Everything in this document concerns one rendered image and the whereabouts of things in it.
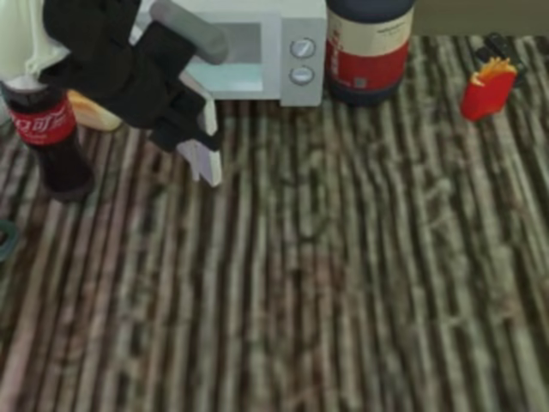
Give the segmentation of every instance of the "red bottle label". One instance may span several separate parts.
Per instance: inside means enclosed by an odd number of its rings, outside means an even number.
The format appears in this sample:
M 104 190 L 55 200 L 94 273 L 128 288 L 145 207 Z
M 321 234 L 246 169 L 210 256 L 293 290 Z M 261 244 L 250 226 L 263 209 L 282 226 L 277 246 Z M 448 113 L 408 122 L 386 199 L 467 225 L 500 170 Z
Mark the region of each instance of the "red bottle label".
M 404 74 L 413 9 L 385 23 L 363 24 L 329 12 L 326 70 L 341 85 L 382 90 Z
M 66 98 L 46 112 L 24 114 L 10 110 L 9 113 L 21 140 L 37 146 L 61 142 L 76 127 L 75 114 Z

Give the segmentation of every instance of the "wooden surface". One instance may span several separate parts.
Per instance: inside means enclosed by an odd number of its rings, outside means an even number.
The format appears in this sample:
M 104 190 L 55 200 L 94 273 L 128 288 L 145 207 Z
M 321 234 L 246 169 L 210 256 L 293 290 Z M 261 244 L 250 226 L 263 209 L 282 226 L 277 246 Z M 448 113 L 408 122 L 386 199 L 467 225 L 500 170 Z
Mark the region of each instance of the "wooden surface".
M 423 36 L 549 35 L 547 0 L 418 0 L 413 32 Z
M 528 83 L 479 124 L 451 38 L 378 109 L 221 105 L 219 190 L 85 132 L 98 188 L 63 207 L 4 128 L 0 410 L 549 410 L 549 41 L 516 45 Z

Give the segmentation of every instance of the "microwave knob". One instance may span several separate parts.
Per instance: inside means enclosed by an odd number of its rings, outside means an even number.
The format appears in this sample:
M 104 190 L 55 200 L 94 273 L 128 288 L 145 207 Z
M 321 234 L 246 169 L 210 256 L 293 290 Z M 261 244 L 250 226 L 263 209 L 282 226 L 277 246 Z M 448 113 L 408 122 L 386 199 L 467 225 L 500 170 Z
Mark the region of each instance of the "microwave knob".
M 305 86 L 313 81 L 315 72 L 310 67 L 301 66 L 290 72 L 290 80 L 299 86 Z
M 317 45 L 311 39 L 296 40 L 291 46 L 291 52 L 295 58 L 311 58 L 316 50 Z

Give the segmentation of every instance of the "microwave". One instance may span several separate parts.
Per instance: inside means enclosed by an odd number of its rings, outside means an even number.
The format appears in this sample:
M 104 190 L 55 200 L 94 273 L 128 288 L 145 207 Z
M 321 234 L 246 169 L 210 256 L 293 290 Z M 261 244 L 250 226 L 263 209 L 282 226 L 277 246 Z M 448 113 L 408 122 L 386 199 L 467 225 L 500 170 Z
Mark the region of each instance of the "microwave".
M 144 2 L 136 22 L 141 30 L 152 20 L 149 12 L 155 1 Z M 185 70 L 214 99 L 320 105 L 327 33 L 325 0 L 171 3 L 215 25 L 225 35 L 228 53 L 221 64 L 195 57 Z

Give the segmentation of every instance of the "dark cola liquid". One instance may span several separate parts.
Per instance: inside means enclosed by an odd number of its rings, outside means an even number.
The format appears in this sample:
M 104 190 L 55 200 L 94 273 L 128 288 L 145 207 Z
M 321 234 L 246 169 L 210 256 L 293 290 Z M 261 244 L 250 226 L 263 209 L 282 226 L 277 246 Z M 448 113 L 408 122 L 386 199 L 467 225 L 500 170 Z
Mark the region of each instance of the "dark cola liquid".
M 14 91 L 2 84 L 3 98 L 21 140 L 36 157 L 43 185 L 59 202 L 81 201 L 94 189 L 94 170 L 78 140 L 65 91 Z

